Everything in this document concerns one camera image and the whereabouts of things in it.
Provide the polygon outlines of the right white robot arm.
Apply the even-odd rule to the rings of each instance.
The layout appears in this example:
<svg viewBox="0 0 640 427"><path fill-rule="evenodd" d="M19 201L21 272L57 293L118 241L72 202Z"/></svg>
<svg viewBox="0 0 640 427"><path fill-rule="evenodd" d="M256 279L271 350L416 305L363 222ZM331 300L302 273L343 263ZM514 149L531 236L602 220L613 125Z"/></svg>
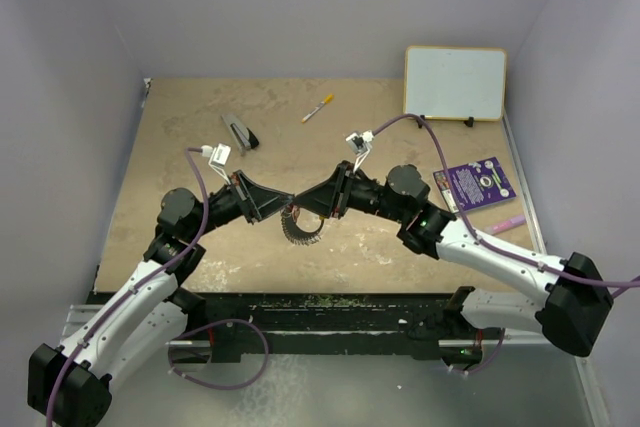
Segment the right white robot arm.
<svg viewBox="0 0 640 427"><path fill-rule="evenodd" d="M343 161L325 181L295 196L296 206L324 218L354 209L399 224L402 244L418 255L474 269L511 287L499 294L474 288L445 313L446 330L467 338L477 329L503 328L543 335L560 350L591 354L613 307L595 263L573 253L543 255L487 234L428 199L429 186L411 164L391 169L379 183Z"/></svg>

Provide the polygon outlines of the silver black stapler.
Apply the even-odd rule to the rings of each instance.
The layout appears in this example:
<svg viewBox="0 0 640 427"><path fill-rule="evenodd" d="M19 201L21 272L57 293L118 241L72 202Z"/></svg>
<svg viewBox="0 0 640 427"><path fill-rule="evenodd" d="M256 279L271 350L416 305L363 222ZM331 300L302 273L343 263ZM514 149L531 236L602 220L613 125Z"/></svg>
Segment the silver black stapler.
<svg viewBox="0 0 640 427"><path fill-rule="evenodd" d="M255 150L260 142L257 136L234 114L222 114L221 119L236 142L241 156Z"/></svg>

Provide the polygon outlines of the pink eraser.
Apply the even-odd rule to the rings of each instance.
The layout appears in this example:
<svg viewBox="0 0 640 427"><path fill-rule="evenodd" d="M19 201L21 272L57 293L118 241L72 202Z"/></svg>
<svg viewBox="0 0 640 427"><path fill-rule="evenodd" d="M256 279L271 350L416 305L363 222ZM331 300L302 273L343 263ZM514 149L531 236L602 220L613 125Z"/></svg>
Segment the pink eraser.
<svg viewBox="0 0 640 427"><path fill-rule="evenodd" d="M519 215L519 216L511 217L507 220L504 220L492 226L489 226L485 229L485 232L490 235L497 235L525 224L526 224L526 217L524 215Z"/></svg>

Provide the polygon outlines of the small whiteboard yellow frame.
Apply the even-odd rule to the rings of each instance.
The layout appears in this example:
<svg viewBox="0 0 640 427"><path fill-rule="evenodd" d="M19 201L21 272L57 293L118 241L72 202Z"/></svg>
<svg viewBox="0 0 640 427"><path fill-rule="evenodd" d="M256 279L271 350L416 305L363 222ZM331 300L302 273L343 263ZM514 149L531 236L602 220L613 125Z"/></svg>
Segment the small whiteboard yellow frame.
<svg viewBox="0 0 640 427"><path fill-rule="evenodd" d="M507 64L501 48L410 46L405 52L404 112L428 120L499 121Z"/></svg>

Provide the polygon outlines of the red key tag with key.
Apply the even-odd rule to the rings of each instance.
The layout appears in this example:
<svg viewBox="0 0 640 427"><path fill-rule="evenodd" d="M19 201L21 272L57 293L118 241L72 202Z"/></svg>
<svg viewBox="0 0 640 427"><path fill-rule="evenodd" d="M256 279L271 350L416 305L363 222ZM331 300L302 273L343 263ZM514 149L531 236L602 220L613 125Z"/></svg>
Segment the red key tag with key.
<svg viewBox="0 0 640 427"><path fill-rule="evenodd" d="M296 223L300 214L300 209L298 206L291 206L288 211L288 217Z"/></svg>

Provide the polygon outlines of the purple booklet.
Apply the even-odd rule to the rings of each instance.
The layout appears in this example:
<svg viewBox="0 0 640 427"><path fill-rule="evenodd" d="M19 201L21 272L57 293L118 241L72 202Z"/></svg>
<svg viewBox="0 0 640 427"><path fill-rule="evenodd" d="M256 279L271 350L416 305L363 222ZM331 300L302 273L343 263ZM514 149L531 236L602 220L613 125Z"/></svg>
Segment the purple booklet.
<svg viewBox="0 0 640 427"><path fill-rule="evenodd" d="M496 157L435 171L433 179L452 213L493 206L517 197L501 163Z"/></svg>

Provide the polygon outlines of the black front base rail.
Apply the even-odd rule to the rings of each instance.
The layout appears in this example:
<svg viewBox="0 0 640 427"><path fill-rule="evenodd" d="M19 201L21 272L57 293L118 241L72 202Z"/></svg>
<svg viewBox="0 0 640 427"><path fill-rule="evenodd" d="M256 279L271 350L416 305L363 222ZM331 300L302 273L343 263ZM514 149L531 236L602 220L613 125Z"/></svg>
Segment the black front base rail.
<svg viewBox="0 0 640 427"><path fill-rule="evenodd" d="M408 356L475 365L497 328L461 314L468 287L455 293L193 293L170 296L192 338L171 342L180 361L237 363L245 355Z"/></svg>

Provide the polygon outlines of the white yellow marker pen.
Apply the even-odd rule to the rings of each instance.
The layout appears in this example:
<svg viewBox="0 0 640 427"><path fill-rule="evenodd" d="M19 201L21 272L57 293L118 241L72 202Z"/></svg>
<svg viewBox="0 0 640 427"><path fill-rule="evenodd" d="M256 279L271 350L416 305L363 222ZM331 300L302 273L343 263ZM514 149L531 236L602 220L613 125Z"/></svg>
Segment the white yellow marker pen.
<svg viewBox="0 0 640 427"><path fill-rule="evenodd" d="M326 96L321 102L319 102L309 113L307 113L302 119L302 123L308 122L313 116L315 116L321 109L323 109L327 104L331 103L334 99L333 94L329 94Z"/></svg>

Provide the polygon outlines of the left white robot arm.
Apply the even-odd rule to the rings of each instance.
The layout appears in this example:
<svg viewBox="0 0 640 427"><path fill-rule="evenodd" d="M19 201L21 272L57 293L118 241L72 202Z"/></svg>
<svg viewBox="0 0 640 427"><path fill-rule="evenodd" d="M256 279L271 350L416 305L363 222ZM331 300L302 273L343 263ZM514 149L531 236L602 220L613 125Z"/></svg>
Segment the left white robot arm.
<svg viewBox="0 0 640 427"><path fill-rule="evenodd" d="M241 171L202 200L186 188L166 193L155 238L126 283L59 346L43 344L31 355L29 406L48 425L98 425L148 356L178 336L194 339L204 331L204 301L182 287L205 253L200 237L237 218L260 222L291 199Z"/></svg>

